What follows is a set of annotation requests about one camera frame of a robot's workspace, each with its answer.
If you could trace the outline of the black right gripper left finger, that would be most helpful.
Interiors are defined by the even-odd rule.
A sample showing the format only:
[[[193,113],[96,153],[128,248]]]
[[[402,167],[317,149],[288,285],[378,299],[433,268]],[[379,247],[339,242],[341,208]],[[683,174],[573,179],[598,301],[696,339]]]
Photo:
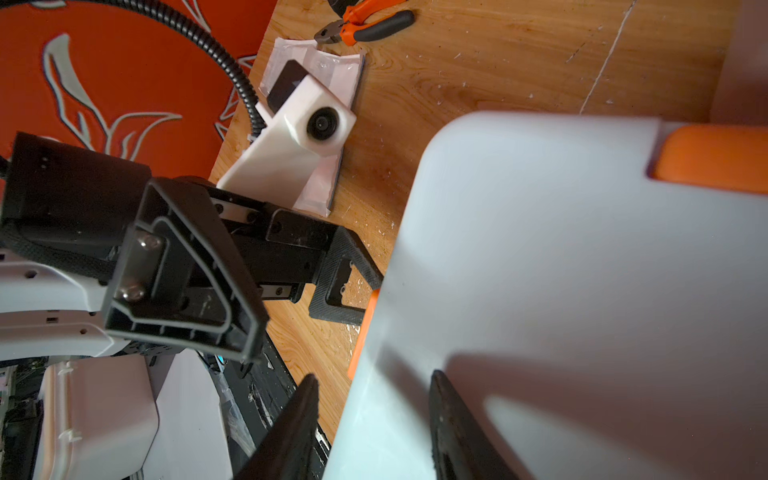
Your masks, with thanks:
[[[319,382],[308,374],[234,479],[310,479],[318,408]]]

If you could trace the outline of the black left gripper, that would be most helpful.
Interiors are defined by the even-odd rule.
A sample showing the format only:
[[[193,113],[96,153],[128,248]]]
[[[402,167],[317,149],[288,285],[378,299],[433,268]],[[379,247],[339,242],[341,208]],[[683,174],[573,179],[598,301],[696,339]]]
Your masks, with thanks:
[[[373,290],[384,275],[355,232],[180,180],[146,185],[102,308],[110,335],[252,362],[269,321],[262,299],[296,303],[314,283],[311,318],[362,325],[365,309],[342,290],[354,268]]]

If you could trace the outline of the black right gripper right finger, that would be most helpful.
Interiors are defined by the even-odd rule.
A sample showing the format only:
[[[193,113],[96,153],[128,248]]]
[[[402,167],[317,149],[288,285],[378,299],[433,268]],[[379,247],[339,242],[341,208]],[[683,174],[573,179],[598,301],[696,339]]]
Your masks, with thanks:
[[[438,479],[518,479],[441,370],[431,375],[429,415]]]

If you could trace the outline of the grey first aid box orange handle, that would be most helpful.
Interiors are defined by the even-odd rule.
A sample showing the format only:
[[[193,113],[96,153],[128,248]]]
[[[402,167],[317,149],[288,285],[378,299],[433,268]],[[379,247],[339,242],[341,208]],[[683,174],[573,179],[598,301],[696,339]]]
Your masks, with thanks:
[[[328,479],[434,478],[437,370],[521,478],[765,478],[766,129],[452,121],[365,336]]]

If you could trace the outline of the white first aid box pink handle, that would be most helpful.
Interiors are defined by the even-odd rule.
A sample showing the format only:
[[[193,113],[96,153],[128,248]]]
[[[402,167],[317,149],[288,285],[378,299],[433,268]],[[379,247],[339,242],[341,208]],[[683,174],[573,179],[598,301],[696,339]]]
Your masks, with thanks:
[[[767,0],[741,2],[709,117],[767,125]]]

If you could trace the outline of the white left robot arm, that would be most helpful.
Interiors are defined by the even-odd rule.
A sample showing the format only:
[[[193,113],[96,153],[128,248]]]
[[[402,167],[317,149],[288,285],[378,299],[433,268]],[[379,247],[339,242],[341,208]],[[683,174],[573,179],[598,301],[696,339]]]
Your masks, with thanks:
[[[28,133],[1,163],[1,241],[15,254],[107,286],[110,336],[193,349],[239,362],[258,357],[272,300],[297,302],[313,285],[312,318],[349,325],[342,302],[353,271],[378,289],[381,271],[357,234],[294,210],[317,163],[335,155],[355,115],[299,63],[270,119],[229,52],[160,1],[121,8],[193,42],[227,74],[253,143],[216,186],[155,177],[147,166]]]

